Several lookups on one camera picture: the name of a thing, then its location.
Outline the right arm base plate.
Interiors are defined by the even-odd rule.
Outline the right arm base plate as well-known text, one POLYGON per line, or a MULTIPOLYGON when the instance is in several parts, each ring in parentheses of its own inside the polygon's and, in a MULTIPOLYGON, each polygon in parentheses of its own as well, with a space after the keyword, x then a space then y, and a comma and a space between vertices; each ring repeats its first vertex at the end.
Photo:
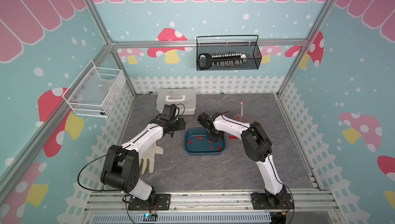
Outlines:
POLYGON ((294 209, 294 200, 287 190, 282 189, 274 195, 265 191, 264 193, 253 192, 250 194, 254 210, 285 210, 294 209))

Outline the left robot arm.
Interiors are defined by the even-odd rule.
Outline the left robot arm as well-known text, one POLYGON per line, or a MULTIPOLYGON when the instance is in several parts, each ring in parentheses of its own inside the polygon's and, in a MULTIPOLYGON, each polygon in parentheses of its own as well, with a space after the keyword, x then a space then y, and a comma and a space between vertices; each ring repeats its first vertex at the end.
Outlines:
POLYGON ((148 200, 154 192, 153 187, 139 178, 141 156, 164 135, 173 135, 175 131, 184 130, 183 118, 172 121, 154 118, 143 131, 128 142, 109 148, 103 165, 101 182, 132 196, 148 200))

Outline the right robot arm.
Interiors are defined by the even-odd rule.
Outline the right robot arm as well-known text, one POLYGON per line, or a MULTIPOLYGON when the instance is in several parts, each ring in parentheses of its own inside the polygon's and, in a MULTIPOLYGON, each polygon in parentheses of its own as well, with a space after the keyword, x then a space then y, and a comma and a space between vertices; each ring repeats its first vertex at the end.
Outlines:
POLYGON ((258 122, 243 123, 217 112, 213 115, 202 113, 197 121, 207 130, 212 142, 218 141, 224 133, 240 139, 246 155, 256 162, 260 170, 268 199, 275 203, 284 200, 288 192, 273 162, 272 141, 258 122))

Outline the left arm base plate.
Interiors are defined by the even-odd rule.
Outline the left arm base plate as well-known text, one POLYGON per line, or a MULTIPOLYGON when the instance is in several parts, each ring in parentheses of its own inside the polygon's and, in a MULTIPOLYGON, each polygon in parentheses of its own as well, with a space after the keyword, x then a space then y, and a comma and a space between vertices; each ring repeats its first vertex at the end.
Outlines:
POLYGON ((133 196, 128 203, 128 211, 168 211, 170 209, 171 194, 154 194, 147 200, 133 196))

